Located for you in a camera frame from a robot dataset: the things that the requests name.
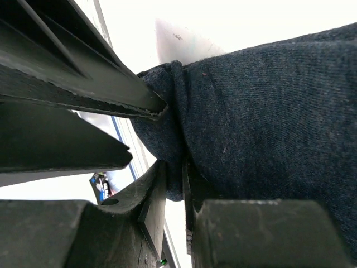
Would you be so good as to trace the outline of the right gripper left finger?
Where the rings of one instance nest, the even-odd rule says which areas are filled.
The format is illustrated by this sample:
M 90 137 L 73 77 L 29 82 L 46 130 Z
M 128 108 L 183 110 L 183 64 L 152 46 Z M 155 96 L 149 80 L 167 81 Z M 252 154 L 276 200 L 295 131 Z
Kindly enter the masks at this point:
M 84 200 L 2 200 L 2 267 L 155 267 L 165 221 L 166 164 L 121 192 Z

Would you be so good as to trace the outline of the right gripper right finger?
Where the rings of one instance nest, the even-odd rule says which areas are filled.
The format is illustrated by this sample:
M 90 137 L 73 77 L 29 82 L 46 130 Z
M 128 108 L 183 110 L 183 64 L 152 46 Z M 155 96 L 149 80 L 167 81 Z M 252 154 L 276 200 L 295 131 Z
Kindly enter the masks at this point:
M 237 200 L 183 165 L 193 267 L 352 267 L 329 212 L 311 200 Z

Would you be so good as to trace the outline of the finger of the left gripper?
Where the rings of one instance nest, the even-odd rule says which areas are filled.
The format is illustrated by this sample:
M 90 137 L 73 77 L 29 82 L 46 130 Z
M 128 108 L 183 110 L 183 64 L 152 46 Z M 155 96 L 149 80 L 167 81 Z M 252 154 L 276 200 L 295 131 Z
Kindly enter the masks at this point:
M 124 169 L 129 148 L 58 108 L 1 104 L 1 186 Z
M 1 101 L 152 120 L 167 108 L 74 1 L 1 2 Z

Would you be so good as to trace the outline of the navy blue patterned sock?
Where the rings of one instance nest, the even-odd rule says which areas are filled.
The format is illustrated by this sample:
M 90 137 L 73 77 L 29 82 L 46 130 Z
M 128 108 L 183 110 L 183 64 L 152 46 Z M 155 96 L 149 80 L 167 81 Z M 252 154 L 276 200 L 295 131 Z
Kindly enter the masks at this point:
M 355 23 L 138 76 L 168 104 L 131 123 L 168 164 L 169 200 L 191 156 L 231 198 L 322 201 L 356 255 Z

